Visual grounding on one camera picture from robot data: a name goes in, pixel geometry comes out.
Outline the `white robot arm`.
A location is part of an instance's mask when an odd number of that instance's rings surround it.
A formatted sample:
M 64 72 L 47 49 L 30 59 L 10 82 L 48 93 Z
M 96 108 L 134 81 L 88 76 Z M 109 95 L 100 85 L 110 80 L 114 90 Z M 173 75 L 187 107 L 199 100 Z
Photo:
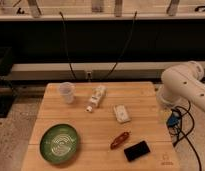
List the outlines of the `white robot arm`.
M 204 69 L 199 62 L 188 61 L 165 69 L 157 101 L 164 107 L 175 107 L 181 98 L 192 102 L 205 112 L 205 84 L 201 82 Z

